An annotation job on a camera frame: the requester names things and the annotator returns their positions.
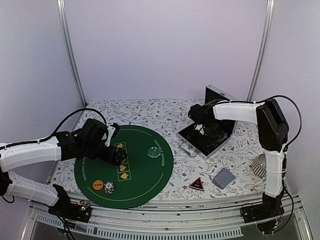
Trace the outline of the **grey playing card deck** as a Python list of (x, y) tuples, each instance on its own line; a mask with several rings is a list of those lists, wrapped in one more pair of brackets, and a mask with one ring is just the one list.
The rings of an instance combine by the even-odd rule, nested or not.
[(235, 178), (236, 177), (227, 168), (223, 168), (212, 179), (212, 183), (219, 189), (223, 190), (227, 185), (234, 181)]

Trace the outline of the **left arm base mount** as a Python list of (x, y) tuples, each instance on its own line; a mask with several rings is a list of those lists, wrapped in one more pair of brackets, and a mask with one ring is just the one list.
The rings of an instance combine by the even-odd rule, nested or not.
[(88, 223), (92, 208), (83, 201), (72, 203), (69, 200), (59, 199), (54, 205), (48, 206), (48, 213), (61, 219)]

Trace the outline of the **orange big blind button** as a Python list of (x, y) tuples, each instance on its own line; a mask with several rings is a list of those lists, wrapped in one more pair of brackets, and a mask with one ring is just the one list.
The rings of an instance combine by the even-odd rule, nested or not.
[(92, 188), (95, 191), (100, 191), (104, 188), (104, 182), (102, 180), (95, 180), (92, 184)]

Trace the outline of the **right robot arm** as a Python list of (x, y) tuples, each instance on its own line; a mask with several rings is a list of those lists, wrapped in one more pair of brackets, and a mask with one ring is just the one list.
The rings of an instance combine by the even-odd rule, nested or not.
[(277, 96), (261, 101), (232, 101), (215, 99), (210, 103), (190, 107), (188, 117), (196, 125), (195, 132), (212, 135), (211, 125), (216, 121), (236, 121), (255, 124), (259, 143), (266, 159), (266, 183), (262, 204), (258, 213), (269, 218), (278, 210), (285, 194), (284, 177), (287, 171), (287, 151), (292, 143), (288, 140), (289, 124)]

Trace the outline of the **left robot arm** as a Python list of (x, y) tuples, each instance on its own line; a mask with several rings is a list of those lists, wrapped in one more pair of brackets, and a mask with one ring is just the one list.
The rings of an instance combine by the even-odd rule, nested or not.
[(83, 158), (98, 159), (118, 166), (127, 157), (124, 149), (111, 146), (111, 140), (119, 130), (118, 124), (108, 125), (104, 118), (88, 118), (81, 128), (73, 132), (56, 128), (41, 139), (3, 144), (0, 147), (0, 196), (21, 197), (42, 203), (59, 217), (88, 215), (89, 207), (83, 202), (72, 203), (62, 186), (44, 185), (19, 176), (13, 170), (36, 163)]

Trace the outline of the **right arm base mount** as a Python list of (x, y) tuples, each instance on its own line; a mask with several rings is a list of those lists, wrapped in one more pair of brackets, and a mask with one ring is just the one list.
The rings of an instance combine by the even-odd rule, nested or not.
[(244, 204), (240, 208), (240, 215), (245, 223), (251, 223), (284, 214), (281, 200), (266, 200), (260, 204)]

